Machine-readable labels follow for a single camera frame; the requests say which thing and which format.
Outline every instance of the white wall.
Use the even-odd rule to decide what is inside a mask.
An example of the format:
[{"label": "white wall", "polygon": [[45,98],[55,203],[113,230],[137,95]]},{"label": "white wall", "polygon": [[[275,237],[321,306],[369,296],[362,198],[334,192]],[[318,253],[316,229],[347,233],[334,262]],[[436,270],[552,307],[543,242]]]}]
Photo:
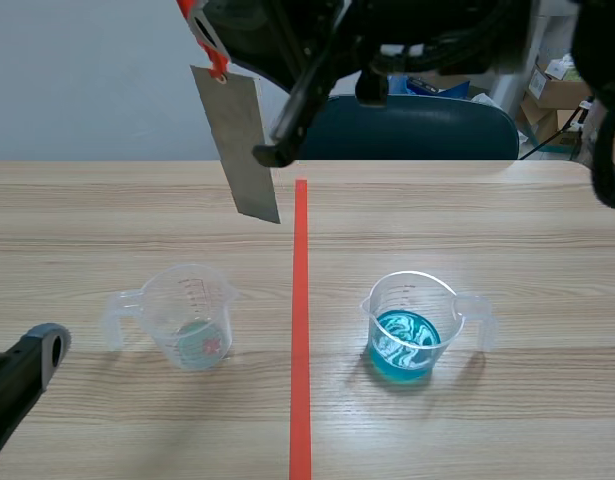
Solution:
[{"label": "white wall", "polygon": [[175,0],[0,0],[0,159],[217,159],[190,64]]}]

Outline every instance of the cardboard box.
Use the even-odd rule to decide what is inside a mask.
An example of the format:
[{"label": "cardboard box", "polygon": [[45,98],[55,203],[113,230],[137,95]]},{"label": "cardboard box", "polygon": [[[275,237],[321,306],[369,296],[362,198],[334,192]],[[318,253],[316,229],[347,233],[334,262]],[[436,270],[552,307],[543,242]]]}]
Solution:
[{"label": "cardboard box", "polygon": [[526,90],[539,108],[556,110],[574,110],[591,95],[585,82],[558,80],[538,66],[534,67]]},{"label": "cardboard box", "polygon": [[[540,108],[530,95],[525,95],[525,99],[520,104],[520,113],[516,118],[516,123],[518,129],[527,135],[529,141],[536,147],[563,128],[573,113],[573,110]],[[578,133],[565,132],[539,151],[570,153],[577,139]]]}]

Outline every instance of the measuring cup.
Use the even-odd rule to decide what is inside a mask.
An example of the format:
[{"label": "measuring cup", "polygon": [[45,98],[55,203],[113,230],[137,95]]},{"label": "measuring cup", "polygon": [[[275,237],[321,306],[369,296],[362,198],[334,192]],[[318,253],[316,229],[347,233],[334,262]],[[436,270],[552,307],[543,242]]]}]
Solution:
[{"label": "measuring cup", "polygon": [[178,265],[159,273],[140,290],[116,292],[102,317],[111,350],[124,346],[122,317],[134,317],[172,363],[204,370],[231,346],[229,304],[238,292],[213,268]]},{"label": "measuring cup", "polygon": [[396,272],[381,278],[360,308],[369,317],[371,359],[392,380],[429,373],[466,321],[480,322],[480,350],[494,347],[497,322],[489,300],[457,295],[427,273]]}]

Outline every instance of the wood grain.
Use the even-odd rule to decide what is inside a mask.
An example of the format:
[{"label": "wood grain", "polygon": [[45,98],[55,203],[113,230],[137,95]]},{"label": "wood grain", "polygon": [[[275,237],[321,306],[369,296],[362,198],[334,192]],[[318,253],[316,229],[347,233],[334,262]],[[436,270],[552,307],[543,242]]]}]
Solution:
[{"label": "wood grain", "polygon": [[[235,213],[218,162],[0,163],[0,350],[55,321],[74,345],[0,455],[2,479],[286,479],[293,180],[310,188],[315,480],[615,479],[615,211],[560,162],[307,162],[276,172],[282,225]],[[106,296],[207,263],[240,290],[216,369],[170,366]],[[357,305],[423,270],[487,295],[428,381],[363,355]]]}]

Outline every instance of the cup rim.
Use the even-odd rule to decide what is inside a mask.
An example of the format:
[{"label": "cup rim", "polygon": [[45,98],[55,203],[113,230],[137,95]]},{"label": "cup rim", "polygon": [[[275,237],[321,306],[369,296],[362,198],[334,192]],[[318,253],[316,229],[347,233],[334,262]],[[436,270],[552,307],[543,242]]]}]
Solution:
[{"label": "cup rim", "polygon": [[459,317],[456,314],[456,308],[454,306],[454,301],[452,301],[451,311],[452,311],[452,314],[454,316],[454,319],[460,322],[460,325],[458,326],[458,329],[447,340],[444,340],[444,341],[442,341],[442,342],[440,342],[440,343],[438,343],[436,345],[430,345],[430,346],[427,346],[427,345],[416,345],[415,343],[405,342],[404,340],[401,340],[400,338],[395,337],[394,335],[392,335],[391,333],[389,333],[387,330],[385,330],[383,328],[383,326],[378,322],[378,318],[376,318],[376,316],[369,311],[369,308],[368,308],[369,306],[368,305],[367,305],[367,308],[365,308],[365,304],[367,304],[371,300],[371,296],[374,293],[375,288],[383,280],[386,280],[389,277],[393,277],[395,275],[402,275],[402,274],[419,275],[421,277],[429,278],[430,280],[435,281],[436,283],[438,283],[439,285],[441,285],[442,287],[447,289],[447,291],[449,291],[449,293],[451,293],[454,296],[454,301],[458,297],[458,294],[449,285],[447,285],[445,282],[443,282],[439,278],[434,277],[433,275],[430,275],[430,274],[425,273],[425,272],[419,272],[419,271],[416,271],[416,270],[402,270],[400,272],[393,272],[393,273],[390,273],[388,275],[385,275],[380,280],[378,280],[374,284],[374,286],[371,287],[371,290],[369,291],[369,296],[367,298],[365,298],[362,301],[362,303],[360,304],[361,310],[364,313],[366,313],[367,315],[369,315],[370,320],[372,320],[374,322],[374,325],[376,325],[376,327],[382,332],[383,335],[385,335],[390,340],[392,340],[392,341],[394,341],[394,342],[396,342],[396,343],[398,343],[398,344],[400,344],[400,345],[402,345],[404,347],[415,349],[415,350],[436,350],[438,348],[445,348],[445,347],[447,347],[447,345],[449,345],[451,342],[454,341],[454,339],[460,334],[460,332],[462,331],[463,327],[465,326],[465,317],[463,315],[460,315],[460,317]]}]

